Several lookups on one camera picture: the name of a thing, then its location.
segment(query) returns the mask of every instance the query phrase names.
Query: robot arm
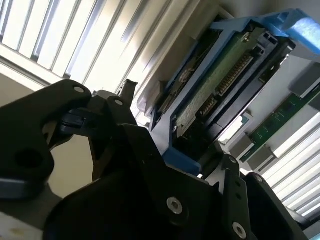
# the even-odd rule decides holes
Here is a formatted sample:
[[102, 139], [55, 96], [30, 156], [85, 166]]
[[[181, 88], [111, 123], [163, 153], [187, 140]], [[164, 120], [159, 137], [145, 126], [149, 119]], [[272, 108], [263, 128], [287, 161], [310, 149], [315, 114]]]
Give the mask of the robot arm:
[[[168, 167], [129, 99], [63, 80], [0, 108], [2, 211], [37, 214], [42, 201], [45, 240], [307, 239], [263, 178], [241, 176], [218, 147], [207, 181]], [[93, 182], [61, 200], [47, 187], [50, 150], [72, 135], [89, 138]]]

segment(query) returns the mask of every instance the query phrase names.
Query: screw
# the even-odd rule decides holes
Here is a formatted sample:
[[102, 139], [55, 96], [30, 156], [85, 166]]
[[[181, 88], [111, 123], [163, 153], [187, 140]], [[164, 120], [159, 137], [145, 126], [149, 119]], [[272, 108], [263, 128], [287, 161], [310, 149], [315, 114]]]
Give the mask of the screw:
[[260, 183], [263, 182], [262, 178], [259, 175], [256, 175], [255, 178], [258, 180], [258, 182], [260, 182]]
[[233, 164], [236, 164], [236, 163], [237, 163], [237, 161], [236, 161], [232, 156], [230, 156], [229, 159], [230, 159], [230, 161], [231, 161]]
[[247, 238], [246, 230], [239, 223], [234, 222], [232, 224], [232, 228], [233, 228], [233, 231], [239, 236], [239, 238], [241, 238], [241, 239]]
[[76, 90], [78, 93], [81, 93], [81, 94], [83, 94], [84, 92], [85, 92], [85, 90], [83, 90], [81, 87], [79, 87], [79, 86], [75, 86], [74, 87], [74, 90]]
[[181, 202], [176, 199], [174, 196], [172, 197], [169, 197], [167, 200], [166, 200], [166, 205], [168, 206], [168, 208], [174, 213], [174, 214], [181, 214], [182, 213], [182, 204]]
[[114, 100], [116, 104], [122, 106], [124, 103], [118, 99]]
[[247, 43], [247, 42], [249, 42], [249, 39], [250, 39], [250, 33], [247, 32], [247, 33], [242, 37], [241, 41], [242, 41], [243, 43]]
[[289, 56], [289, 54], [285, 55], [284, 59], [280, 62], [280, 66], [288, 59]]

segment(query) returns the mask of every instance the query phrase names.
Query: black plastic part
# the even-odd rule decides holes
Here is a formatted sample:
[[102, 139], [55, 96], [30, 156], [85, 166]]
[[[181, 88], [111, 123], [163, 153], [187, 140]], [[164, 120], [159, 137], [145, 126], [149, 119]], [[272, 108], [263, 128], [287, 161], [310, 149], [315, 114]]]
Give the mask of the black plastic part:
[[307, 239], [262, 177], [251, 172], [244, 180], [247, 185], [251, 228], [259, 240]]
[[41, 192], [54, 169], [48, 147], [54, 122], [90, 98], [84, 86], [64, 80], [0, 109], [0, 136], [5, 140], [0, 147], [0, 199], [26, 199]]
[[202, 166], [202, 179], [207, 179], [207, 177], [217, 169], [224, 154], [218, 141], [207, 149], [199, 160], [199, 164]]
[[[96, 96], [88, 104], [106, 120], [105, 138], [89, 138], [95, 181], [54, 209], [44, 239], [148, 239], [155, 233], [154, 239], [211, 239], [212, 228], [223, 239], [234, 236], [230, 194], [167, 167], [148, 130], [117, 100]], [[171, 197], [179, 200], [180, 214], [168, 208]]]
[[251, 234], [246, 182], [240, 178], [239, 163], [231, 155], [223, 155], [218, 167], [206, 179], [218, 186], [222, 195], [222, 225], [231, 239], [239, 236], [233, 230], [233, 223], [240, 224], [246, 235]]
[[130, 107], [134, 100], [137, 84], [137, 82], [129, 79], [125, 80], [124, 84], [121, 86], [120, 93], [118, 94]]

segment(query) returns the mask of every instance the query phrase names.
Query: white wall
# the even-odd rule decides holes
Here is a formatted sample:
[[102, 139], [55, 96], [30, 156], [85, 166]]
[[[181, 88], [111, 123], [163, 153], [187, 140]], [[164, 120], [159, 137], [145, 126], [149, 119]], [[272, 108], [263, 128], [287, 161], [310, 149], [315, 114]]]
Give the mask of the white wall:
[[[31, 94], [32, 91], [0, 74], [0, 106]], [[49, 180], [52, 191], [60, 197], [92, 182], [93, 163], [86, 137], [74, 136], [71, 141], [52, 151], [55, 168]]]

